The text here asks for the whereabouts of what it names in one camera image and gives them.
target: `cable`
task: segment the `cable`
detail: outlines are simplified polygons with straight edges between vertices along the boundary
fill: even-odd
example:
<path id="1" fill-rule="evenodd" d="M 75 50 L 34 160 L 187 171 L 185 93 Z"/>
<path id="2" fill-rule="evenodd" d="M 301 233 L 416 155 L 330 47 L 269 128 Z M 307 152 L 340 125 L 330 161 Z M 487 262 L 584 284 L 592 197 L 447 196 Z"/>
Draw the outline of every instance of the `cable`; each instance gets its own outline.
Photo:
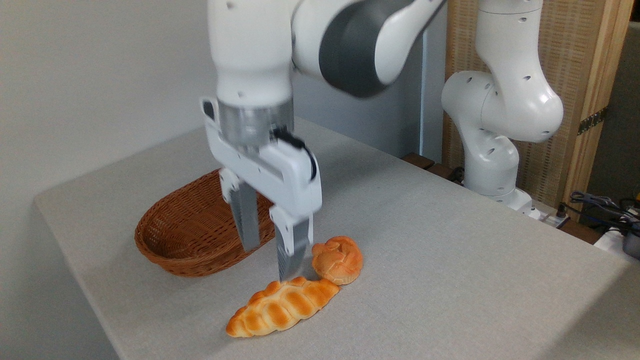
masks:
<path id="1" fill-rule="evenodd" d="M 601 219 L 601 218 L 593 217 L 592 215 L 589 215 L 589 214 L 585 213 L 584 211 L 580 211 L 578 209 L 575 209 L 575 208 L 569 206 L 565 202 L 561 202 L 560 205 L 564 205 L 564 206 L 566 206 L 567 209 L 569 209 L 569 210 L 571 210 L 571 211 L 573 211 L 575 213 L 578 213 L 580 215 L 583 215 L 583 216 L 585 216 L 586 218 L 588 218 L 588 219 L 590 219 L 592 221 L 599 222 L 599 223 L 605 224 L 605 225 L 609 225 L 611 227 L 617 227 L 620 230 L 630 231 L 634 235 L 640 236 L 640 229 L 638 229 L 637 227 L 634 227 L 633 225 L 632 226 L 627 226 L 626 225 L 626 224 L 633 224 L 633 222 L 631 222 L 631 221 L 627 220 L 627 221 L 624 221 L 624 222 L 623 221 L 613 222 L 613 221 L 609 221 L 609 220 L 604 220 L 604 219 Z"/>
<path id="2" fill-rule="evenodd" d="M 451 175 L 449 175 L 447 180 L 449 180 L 449 181 L 459 181 L 459 182 L 462 183 L 465 180 L 465 168 L 457 167 L 457 168 L 453 169 L 453 171 L 451 172 Z"/>
<path id="3" fill-rule="evenodd" d="M 307 155 L 311 160 L 311 179 L 309 179 L 309 181 L 315 179 L 318 171 L 316 158 L 311 153 L 311 150 L 309 150 L 307 145 L 305 145 L 305 142 L 301 138 L 296 138 L 292 133 L 290 133 L 286 126 L 278 127 L 274 129 L 272 133 L 274 138 L 282 140 L 298 150 L 302 149 L 307 152 Z"/>
<path id="4" fill-rule="evenodd" d="M 631 220 L 632 218 L 636 220 L 640 220 L 640 217 L 635 214 L 630 213 L 627 210 L 622 209 L 618 206 L 610 197 L 606 196 L 596 196 L 591 195 L 590 193 L 574 191 L 571 193 L 571 203 L 573 204 L 589 204 L 598 207 L 602 211 L 615 215 L 617 217 L 626 218 L 627 220 Z"/>

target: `toy bread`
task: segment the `toy bread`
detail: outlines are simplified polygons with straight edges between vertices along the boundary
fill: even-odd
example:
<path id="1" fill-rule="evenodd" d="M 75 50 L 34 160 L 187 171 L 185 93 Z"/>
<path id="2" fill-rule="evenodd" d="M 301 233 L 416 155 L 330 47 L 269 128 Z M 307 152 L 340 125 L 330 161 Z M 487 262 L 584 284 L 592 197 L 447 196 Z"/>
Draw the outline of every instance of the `toy bread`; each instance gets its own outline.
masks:
<path id="1" fill-rule="evenodd" d="M 353 282 L 362 269 L 362 253 L 348 236 L 336 236 L 311 248 L 311 261 L 316 273 L 336 285 Z"/>
<path id="2" fill-rule="evenodd" d="M 325 279 L 308 281 L 300 276 L 291 281 L 273 281 L 236 311 L 227 324 L 227 334 L 250 338 L 287 330 L 313 316 L 338 291 L 337 285 Z"/>

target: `bread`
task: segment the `bread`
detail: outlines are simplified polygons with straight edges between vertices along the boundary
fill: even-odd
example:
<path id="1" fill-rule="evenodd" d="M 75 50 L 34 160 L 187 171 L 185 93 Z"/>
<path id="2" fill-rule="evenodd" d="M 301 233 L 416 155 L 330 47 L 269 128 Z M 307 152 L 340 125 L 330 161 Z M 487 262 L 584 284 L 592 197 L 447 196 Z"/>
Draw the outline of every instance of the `bread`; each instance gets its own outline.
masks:
<path id="1" fill-rule="evenodd" d="M 336 236 L 326 243 L 311 248 L 311 261 L 316 273 L 336 285 L 353 282 L 362 269 L 362 253 L 355 241 L 348 236 Z"/>
<path id="2" fill-rule="evenodd" d="M 324 279 L 308 281 L 300 276 L 291 281 L 273 281 L 236 311 L 227 324 L 227 334 L 250 338 L 287 330 L 301 319 L 313 316 L 338 291 L 337 285 Z"/>

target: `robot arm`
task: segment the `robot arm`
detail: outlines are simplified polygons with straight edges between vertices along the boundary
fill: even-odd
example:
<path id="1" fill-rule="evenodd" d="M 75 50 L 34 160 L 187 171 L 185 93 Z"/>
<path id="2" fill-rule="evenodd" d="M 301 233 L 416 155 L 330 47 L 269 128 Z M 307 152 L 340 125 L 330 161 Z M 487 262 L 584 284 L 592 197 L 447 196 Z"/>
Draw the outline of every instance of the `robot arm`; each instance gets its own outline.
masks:
<path id="1" fill-rule="evenodd" d="M 255 191 L 275 204 L 280 279 L 298 269 L 322 204 L 314 155 L 293 136 L 291 71 L 358 97 L 389 86 L 442 0 L 209 0 L 216 99 L 209 146 L 245 250 L 259 244 Z"/>
<path id="2" fill-rule="evenodd" d="M 480 0 L 476 51 L 491 74 L 452 75 L 442 106 L 465 149 L 465 187 L 532 217 L 516 189 L 519 156 L 510 139 L 543 142 L 560 127 L 563 105 L 538 58 L 542 0 Z"/>

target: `oval basket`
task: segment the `oval basket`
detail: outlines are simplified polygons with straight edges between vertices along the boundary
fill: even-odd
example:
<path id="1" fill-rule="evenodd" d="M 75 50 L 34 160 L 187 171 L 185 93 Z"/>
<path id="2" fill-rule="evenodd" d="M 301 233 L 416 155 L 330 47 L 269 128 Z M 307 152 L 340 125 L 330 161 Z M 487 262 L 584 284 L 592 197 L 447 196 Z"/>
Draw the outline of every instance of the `oval basket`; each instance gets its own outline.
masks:
<path id="1" fill-rule="evenodd" d="M 272 203 L 258 194 L 260 246 L 275 237 Z M 200 277 L 229 268 L 249 256 L 222 199 L 218 170 L 175 190 L 142 216 L 134 235 L 140 252 L 171 274 Z"/>

